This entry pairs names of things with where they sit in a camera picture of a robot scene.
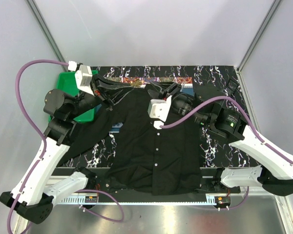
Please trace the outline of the gold brooch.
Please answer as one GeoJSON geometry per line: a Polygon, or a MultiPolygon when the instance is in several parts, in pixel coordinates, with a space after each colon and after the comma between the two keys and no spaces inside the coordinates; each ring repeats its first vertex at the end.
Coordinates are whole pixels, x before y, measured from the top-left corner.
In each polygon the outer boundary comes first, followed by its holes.
{"type": "Polygon", "coordinates": [[[132,82],[131,85],[134,86],[134,87],[138,87],[138,86],[141,86],[142,83],[141,83],[140,80],[136,80],[136,81],[132,82]]]}

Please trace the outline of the black button shirt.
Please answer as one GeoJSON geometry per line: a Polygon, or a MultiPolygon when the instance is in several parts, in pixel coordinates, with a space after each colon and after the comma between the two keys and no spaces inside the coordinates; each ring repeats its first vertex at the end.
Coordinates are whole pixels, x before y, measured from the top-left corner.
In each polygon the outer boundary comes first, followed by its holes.
{"type": "Polygon", "coordinates": [[[101,107],[94,120],[83,125],[63,160],[85,153],[105,138],[114,124],[121,123],[108,177],[153,195],[198,190],[202,129],[190,119],[170,129],[155,129],[147,112],[150,89],[150,85],[133,89],[112,110],[101,107]]]}

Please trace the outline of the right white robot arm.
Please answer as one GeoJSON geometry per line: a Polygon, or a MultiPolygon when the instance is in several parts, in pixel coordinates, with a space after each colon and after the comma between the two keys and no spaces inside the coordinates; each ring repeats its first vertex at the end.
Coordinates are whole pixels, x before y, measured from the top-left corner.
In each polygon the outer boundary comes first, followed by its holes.
{"type": "Polygon", "coordinates": [[[203,169],[200,191],[224,193],[239,187],[261,187],[267,192],[293,194],[293,155],[277,147],[253,126],[244,110],[213,85],[192,85],[193,95],[182,92],[175,82],[147,84],[150,95],[148,114],[158,130],[178,126],[191,119],[218,141],[235,147],[259,164],[247,168],[203,169]],[[226,102],[232,102],[229,109],[226,102]]]}

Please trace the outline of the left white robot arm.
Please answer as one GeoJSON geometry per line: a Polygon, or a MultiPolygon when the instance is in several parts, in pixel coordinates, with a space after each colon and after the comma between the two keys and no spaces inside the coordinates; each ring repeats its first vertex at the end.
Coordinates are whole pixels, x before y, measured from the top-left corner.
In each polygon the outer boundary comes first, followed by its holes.
{"type": "Polygon", "coordinates": [[[126,94],[133,90],[128,83],[110,81],[92,75],[85,86],[77,81],[79,94],[72,96],[53,89],[45,96],[44,112],[51,115],[41,146],[26,174],[10,192],[0,195],[0,202],[22,218],[40,224],[50,215],[54,206],[71,194],[82,190],[90,193],[96,188],[96,174],[78,167],[68,178],[53,186],[46,184],[55,168],[68,161],[65,153],[77,138],[81,124],[74,119],[102,105],[112,110],[126,94]]]}

